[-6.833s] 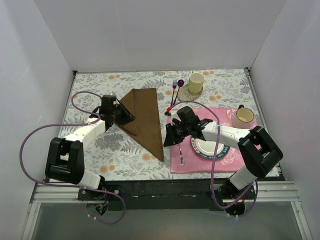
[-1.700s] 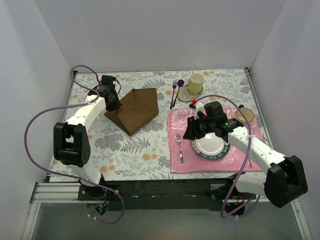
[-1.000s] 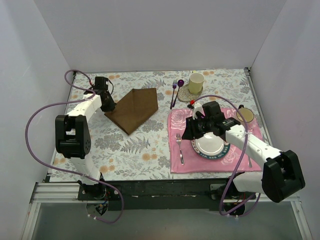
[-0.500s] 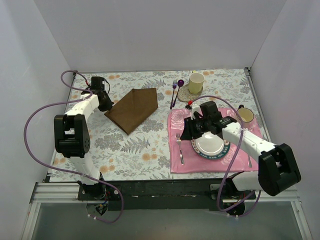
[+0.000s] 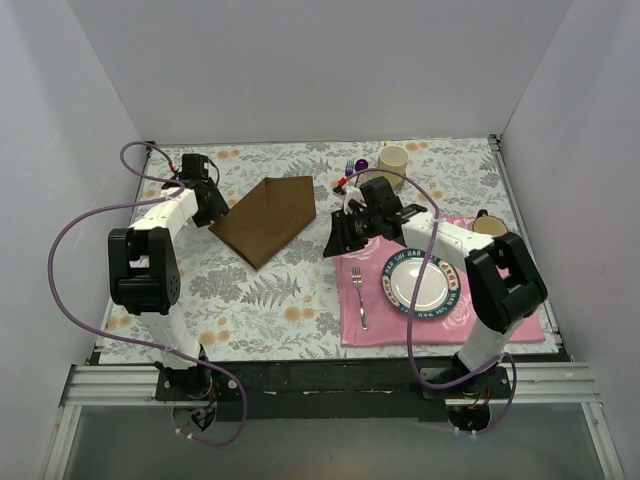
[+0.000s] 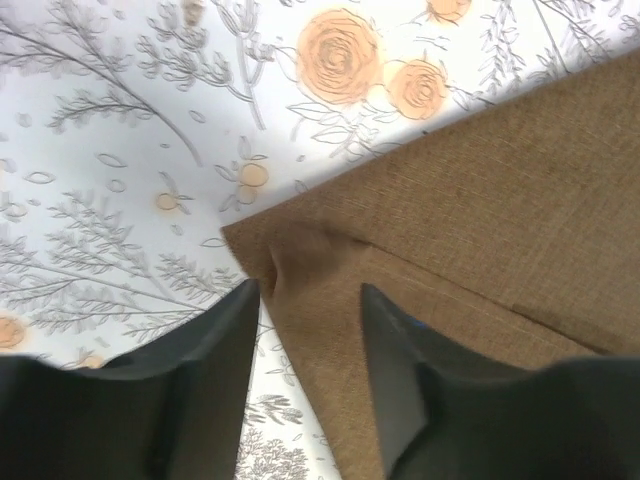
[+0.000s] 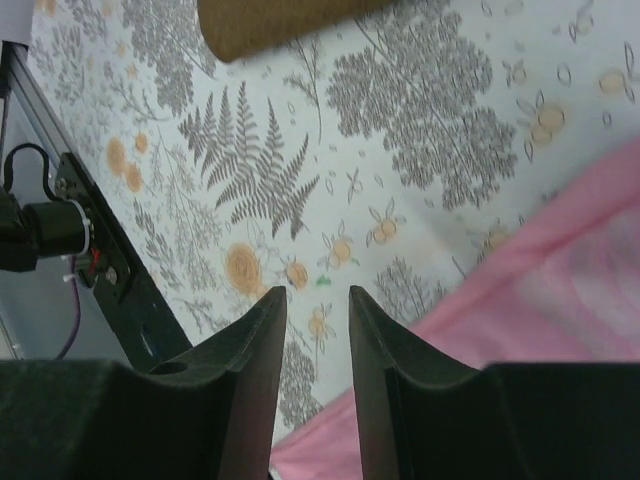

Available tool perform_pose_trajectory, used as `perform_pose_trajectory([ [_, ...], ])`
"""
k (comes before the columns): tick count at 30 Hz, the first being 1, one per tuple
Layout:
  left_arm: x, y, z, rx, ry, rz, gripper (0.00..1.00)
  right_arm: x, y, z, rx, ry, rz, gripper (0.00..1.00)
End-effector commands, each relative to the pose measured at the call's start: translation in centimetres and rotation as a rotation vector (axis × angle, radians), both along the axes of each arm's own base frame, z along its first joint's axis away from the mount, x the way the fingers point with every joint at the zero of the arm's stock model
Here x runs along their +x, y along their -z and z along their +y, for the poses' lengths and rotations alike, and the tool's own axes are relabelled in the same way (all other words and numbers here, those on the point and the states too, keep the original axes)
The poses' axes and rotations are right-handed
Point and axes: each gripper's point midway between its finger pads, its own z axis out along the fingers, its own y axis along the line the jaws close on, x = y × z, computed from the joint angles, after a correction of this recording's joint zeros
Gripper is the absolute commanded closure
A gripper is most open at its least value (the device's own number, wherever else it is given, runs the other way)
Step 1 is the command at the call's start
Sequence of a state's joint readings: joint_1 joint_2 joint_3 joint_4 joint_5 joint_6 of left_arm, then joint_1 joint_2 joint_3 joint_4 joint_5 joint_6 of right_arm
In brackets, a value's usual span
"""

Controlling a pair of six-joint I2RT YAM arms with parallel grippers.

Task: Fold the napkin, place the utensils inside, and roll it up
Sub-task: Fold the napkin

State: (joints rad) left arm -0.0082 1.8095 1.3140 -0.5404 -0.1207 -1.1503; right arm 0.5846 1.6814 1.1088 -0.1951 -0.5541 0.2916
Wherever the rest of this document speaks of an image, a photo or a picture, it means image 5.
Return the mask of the brown cloth napkin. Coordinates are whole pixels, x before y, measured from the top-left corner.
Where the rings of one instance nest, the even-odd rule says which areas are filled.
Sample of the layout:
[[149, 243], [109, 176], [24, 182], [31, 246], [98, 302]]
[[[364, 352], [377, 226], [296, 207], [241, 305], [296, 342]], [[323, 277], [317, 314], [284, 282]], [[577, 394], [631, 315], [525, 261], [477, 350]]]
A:
[[259, 270], [315, 218], [311, 176], [266, 177], [209, 230]]

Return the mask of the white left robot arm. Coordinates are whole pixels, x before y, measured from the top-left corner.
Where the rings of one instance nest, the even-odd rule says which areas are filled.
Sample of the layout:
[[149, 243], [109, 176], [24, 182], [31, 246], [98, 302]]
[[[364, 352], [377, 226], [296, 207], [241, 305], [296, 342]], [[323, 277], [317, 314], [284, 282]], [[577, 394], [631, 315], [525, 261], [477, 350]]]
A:
[[229, 213], [216, 182], [209, 175], [212, 161], [202, 154], [185, 154], [174, 178], [180, 191], [163, 185], [162, 201], [139, 220], [108, 235], [109, 284], [113, 302], [146, 327], [154, 343], [164, 349], [156, 367], [168, 385], [193, 400], [207, 397], [213, 386], [211, 372], [199, 365], [207, 359], [200, 343], [189, 333], [178, 305], [181, 276], [173, 242], [192, 221], [208, 227]]

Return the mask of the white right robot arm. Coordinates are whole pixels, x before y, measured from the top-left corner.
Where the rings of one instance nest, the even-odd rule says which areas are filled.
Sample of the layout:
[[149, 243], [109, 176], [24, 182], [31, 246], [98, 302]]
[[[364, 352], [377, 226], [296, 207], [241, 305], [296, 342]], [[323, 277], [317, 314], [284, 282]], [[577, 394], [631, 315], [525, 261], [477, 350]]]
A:
[[510, 357], [504, 350], [506, 344], [522, 321], [546, 301], [547, 287], [518, 234], [477, 233], [442, 220], [437, 206], [403, 205], [385, 175], [380, 170], [360, 186], [350, 185], [346, 177], [338, 181], [333, 192], [342, 205], [331, 214], [331, 233], [323, 255], [353, 254], [376, 238], [400, 245], [400, 251], [382, 268], [381, 283], [385, 292], [392, 293], [400, 265], [419, 260], [417, 273], [406, 281], [411, 288], [405, 307], [410, 320], [416, 317], [430, 260], [464, 273], [476, 323], [450, 366], [431, 380], [420, 377], [418, 381], [425, 390], [455, 389], [464, 397], [475, 397], [489, 384], [487, 371]]

